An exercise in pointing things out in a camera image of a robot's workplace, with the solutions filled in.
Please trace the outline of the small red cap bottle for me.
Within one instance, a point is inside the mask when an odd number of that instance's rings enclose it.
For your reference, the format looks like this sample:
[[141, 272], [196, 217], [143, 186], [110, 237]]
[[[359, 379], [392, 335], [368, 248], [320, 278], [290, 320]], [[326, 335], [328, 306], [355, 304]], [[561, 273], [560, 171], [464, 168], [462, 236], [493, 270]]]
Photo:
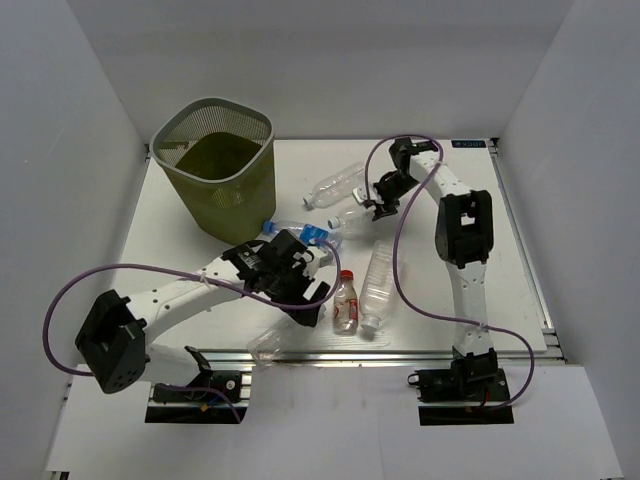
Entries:
[[354, 274], [341, 270], [333, 297], [333, 329], [338, 335], [355, 335], [359, 321], [359, 302], [354, 288]]

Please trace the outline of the large clear ribbed bottle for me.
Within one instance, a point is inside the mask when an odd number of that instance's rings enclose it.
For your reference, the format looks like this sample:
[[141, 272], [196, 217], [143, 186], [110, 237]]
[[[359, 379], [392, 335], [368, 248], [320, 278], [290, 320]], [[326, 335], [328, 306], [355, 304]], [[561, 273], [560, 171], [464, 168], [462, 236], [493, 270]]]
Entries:
[[394, 308], [396, 286], [393, 275], [393, 245], [374, 244], [359, 297], [360, 326], [375, 335]]

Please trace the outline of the blue label blue cap bottle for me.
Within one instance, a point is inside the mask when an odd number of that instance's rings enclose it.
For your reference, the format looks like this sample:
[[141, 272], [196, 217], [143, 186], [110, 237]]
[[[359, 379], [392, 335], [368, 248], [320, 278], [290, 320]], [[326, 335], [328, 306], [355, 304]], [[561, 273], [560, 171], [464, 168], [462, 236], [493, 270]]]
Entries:
[[342, 239], [339, 234], [330, 232], [316, 225], [298, 221], [267, 220], [262, 225], [262, 234], [266, 237], [277, 237], [281, 231], [288, 231], [296, 242], [308, 247], [318, 239], [324, 240], [340, 251]]

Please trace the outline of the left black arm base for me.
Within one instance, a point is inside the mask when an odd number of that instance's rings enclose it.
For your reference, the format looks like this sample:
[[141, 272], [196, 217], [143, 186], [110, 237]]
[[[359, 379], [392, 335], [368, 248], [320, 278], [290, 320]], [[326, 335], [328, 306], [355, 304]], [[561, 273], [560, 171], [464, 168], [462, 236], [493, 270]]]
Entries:
[[242, 406], [243, 373], [216, 370], [193, 347], [185, 353], [197, 368], [185, 385], [155, 384], [145, 414], [148, 424], [213, 425], [240, 424], [247, 407]]

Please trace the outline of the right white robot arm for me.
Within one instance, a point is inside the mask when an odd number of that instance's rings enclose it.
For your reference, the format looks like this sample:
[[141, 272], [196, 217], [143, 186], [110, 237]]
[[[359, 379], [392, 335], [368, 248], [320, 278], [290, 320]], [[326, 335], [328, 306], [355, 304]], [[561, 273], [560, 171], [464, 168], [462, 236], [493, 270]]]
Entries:
[[444, 164], [444, 150], [424, 136], [388, 139], [394, 169], [365, 183], [365, 208], [377, 221], [398, 213], [400, 199], [426, 191], [438, 207], [435, 248], [449, 274], [456, 324], [447, 370], [419, 379], [427, 402], [483, 397], [498, 374], [497, 353], [486, 326], [485, 273], [494, 246], [491, 194], [466, 185]]

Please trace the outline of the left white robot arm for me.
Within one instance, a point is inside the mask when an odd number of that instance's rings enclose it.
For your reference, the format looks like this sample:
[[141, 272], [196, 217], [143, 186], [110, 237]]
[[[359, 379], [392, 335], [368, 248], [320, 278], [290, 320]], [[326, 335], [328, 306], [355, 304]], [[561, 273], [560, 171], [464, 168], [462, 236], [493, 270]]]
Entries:
[[205, 310], [242, 298], [313, 328], [332, 288], [326, 282], [309, 288], [318, 270], [337, 259], [328, 241], [305, 243], [288, 230], [269, 241], [250, 240], [196, 272], [175, 272], [164, 286], [130, 296], [116, 290], [100, 294], [75, 345], [105, 394], [146, 381], [199, 399], [215, 389], [209, 362], [194, 347], [167, 347], [158, 338]]

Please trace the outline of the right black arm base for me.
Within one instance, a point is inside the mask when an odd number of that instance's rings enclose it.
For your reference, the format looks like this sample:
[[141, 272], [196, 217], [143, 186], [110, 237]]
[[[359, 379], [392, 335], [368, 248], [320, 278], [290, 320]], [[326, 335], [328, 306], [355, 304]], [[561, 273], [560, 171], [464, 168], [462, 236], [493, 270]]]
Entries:
[[514, 422], [506, 375], [494, 349], [455, 354], [445, 369], [416, 370], [407, 377], [417, 389], [422, 426], [508, 425]]

